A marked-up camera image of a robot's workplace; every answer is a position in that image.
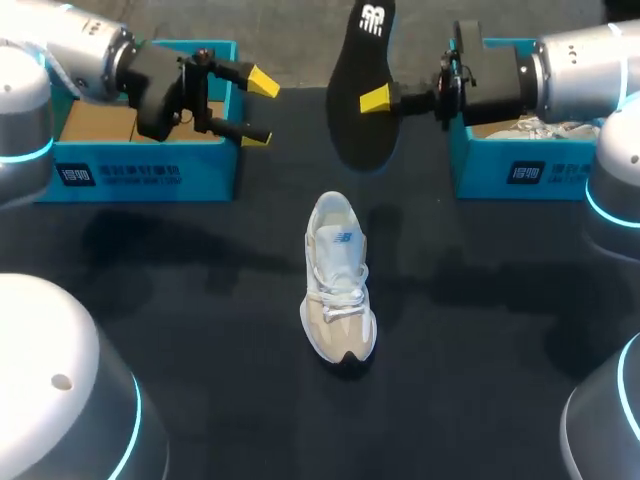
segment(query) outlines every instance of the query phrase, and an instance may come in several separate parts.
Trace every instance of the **shoe tongue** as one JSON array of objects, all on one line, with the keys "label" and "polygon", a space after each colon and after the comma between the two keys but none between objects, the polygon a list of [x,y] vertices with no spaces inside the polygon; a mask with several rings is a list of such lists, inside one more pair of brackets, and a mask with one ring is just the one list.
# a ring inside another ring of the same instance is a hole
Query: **shoe tongue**
[{"label": "shoe tongue", "polygon": [[320,227],[315,234],[316,266],[330,286],[355,286],[360,274],[364,237],[353,225]]}]

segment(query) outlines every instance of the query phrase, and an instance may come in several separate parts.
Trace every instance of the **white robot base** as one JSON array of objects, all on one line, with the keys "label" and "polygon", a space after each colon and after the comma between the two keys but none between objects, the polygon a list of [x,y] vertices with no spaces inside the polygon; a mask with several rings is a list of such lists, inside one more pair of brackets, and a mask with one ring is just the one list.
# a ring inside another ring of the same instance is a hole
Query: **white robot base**
[{"label": "white robot base", "polygon": [[0,479],[166,480],[158,414],[80,302],[2,274],[0,305]]},{"label": "white robot base", "polygon": [[560,450],[572,480],[640,476],[640,341],[634,337],[569,397],[560,420]]}]

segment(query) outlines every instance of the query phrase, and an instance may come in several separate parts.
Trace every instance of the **brown cardboard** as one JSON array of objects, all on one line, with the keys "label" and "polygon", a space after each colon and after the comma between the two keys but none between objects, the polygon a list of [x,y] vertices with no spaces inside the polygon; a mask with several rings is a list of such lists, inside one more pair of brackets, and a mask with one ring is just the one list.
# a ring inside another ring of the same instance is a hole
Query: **brown cardboard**
[{"label": "brown cardboard", "polygon": [[136,111],[126,106],[93,105],[76,100],[71,107],[61,142],[128,142]]},{"label": "brown cardboard", "polygon": [[[223,102],[209,102],[214,117],[224,114]],[[193,131],[191,112],[183,112],[183,121],[171,131],[167,142],[211,142],[219,137]],[[126,105],[102,106],[75,101],[60,135],[61,142],[135,142],[153,143],[136,130],[136,111]]]},{"label": "brown cardboard", "polygon": [[523,117],[520,117],[518,120],[507,120],[506,122],[496,122],[496,123],[487,123],[485,125],[475,125],[471,127],[471,132],[473,133],[473,136],[475,138],[487,138],[489,135],[492,135],[496,132],[509,130],[519,120],[523,120],[526,118],[531,118],[531,116],[523,116]]},{"label": "brown cardboard", "polygon": [[[224,102],[209,102],[209,108],[213,111],[213,116],[221,118],[224,116]],[[193,116],[189,111],[182,112],[182,121],[180,125],[173,127],[169,134],[169,138],[165,142],[212,142],[218,141],[220,137],[212,133],[198,133],[193,130]],[[146,138],[138,134],[137,128],[134,129],[132,142],[136,143],[154,143],[155,140]]]}]

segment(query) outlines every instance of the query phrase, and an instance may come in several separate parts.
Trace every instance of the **black table surface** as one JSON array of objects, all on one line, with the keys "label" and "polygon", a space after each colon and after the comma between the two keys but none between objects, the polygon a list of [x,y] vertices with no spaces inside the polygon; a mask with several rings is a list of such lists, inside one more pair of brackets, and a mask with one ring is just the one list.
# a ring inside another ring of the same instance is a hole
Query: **black table surface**
[{"label": "black table surface", "polygon": [[[640,330],[636,268],[588,251],[579,203],[456,201],[429,118],[405,122],[384,174],[351,173],[323,105],[251,105],[274,139],[233,203],[7,210],[0,266],[93,313],[166,422],[172,479],[566,479],[560,414]],[[369,240],[379,337],[358,381],[322,368],[298,314],[327,190]]]}]

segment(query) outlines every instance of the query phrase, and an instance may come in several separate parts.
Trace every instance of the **white sneaker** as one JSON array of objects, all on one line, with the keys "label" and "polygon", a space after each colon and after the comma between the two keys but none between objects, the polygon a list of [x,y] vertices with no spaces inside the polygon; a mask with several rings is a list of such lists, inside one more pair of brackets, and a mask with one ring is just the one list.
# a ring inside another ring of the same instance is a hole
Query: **white sneaker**
[{"label": "white sneaker", "polygon": [[315,351],[332,364],[369,358],[376,317],[365,285],[366,238],[349,201],[327,192],[316,203],[305,235],[307,295],[300,318]]}]

